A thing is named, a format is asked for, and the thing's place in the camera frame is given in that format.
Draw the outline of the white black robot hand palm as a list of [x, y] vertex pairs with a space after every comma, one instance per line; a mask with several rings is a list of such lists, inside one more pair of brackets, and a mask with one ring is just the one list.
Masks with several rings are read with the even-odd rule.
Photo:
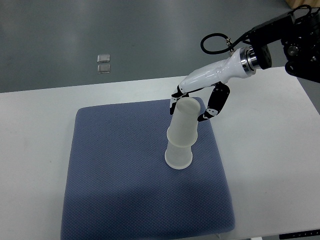
[[218, 82], [225, 84], [231, 78], [246, 78], [247, 72], [244, 67], [246, 64], [245, 50], [246, 48], [239, 48], [225, 60], [194, 70], [180, 82], [178, 85], [179, 91], [181, 93], [191, 93], [211, 87]]

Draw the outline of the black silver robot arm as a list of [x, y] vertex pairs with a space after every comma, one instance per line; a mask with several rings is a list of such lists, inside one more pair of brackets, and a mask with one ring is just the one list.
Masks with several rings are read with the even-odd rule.
[[228, 52], [229, 58], [220, 60], [190, 73], [177, 86], [170, 99], [170, 114], [181, 98], [190, 93], [212, 87], [207, 109], [197, 118], [199, 122], [218, 115], [223, 109], [230, 88], [231, 78], [245, 79], [257, 69], [272, 67], [268, 48], [280, 41], [287, 59], [285, 71], [294, 77], [318, 83], [320, 81], [320, 12], [312, 11], [305, 4], [266, 21], [245, 32], [235, 42], [223, 33], [211, 33], [200, 42], [200, 48], [208, 55]]

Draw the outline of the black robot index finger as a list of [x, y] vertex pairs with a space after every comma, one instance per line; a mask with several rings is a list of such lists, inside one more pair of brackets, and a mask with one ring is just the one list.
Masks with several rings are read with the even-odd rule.
[[180, 85], [178, 85], [170, 98], [170, 103], [169, 103], [169, 114], [170, 115], [174, 114], [178, 100], [180, 100], [181, 98], [184, 98], [184, 97], [189, 97], [189, 93], [185, 92], [183, 90], [183, 88]]

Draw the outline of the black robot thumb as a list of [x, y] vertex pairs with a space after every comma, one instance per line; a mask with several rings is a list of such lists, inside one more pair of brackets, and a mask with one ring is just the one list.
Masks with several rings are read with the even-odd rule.
[[197, 121], [203, 122], [217, 116], [223, 109], [229, 95], [230, 88], [226, 84], [222, 82], [215, 83], [207, 108], [204, 113], [198, 116]]

